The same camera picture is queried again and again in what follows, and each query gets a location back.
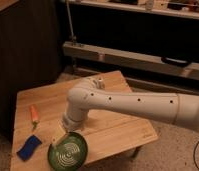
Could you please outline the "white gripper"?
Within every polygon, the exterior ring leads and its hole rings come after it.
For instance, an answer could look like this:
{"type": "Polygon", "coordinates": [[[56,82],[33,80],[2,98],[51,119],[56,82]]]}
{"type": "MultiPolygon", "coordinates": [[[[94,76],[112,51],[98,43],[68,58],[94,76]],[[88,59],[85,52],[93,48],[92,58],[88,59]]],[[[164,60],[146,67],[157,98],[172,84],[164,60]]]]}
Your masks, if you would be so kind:
{"type": "MultiPolygon", "coordinates": [[[[83,127],[84,120],[74,121],[67,114],[62,116],[62,125],[67,131],[75,131],[83,127]]],[[[54,135],[52,136],[52,144],[59,144],[64,136],[66,135],[66,130],[62,126],[58,126],[55,129],[54,135]]]]}

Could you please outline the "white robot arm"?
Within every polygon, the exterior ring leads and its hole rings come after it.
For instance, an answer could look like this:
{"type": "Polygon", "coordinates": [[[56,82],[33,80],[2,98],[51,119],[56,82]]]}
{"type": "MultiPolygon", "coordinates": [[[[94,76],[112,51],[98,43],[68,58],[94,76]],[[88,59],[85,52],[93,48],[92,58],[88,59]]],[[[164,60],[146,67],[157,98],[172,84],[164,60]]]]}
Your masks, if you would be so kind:
{"type": "Polygon", "coordinates": [[[107,110],[175,125],[199,133],[199,96],[181,93],[111,92],[103,81],[83,78],[67,94],[61,125],[66,132],[80,129],[90,110],[107,110]]]}

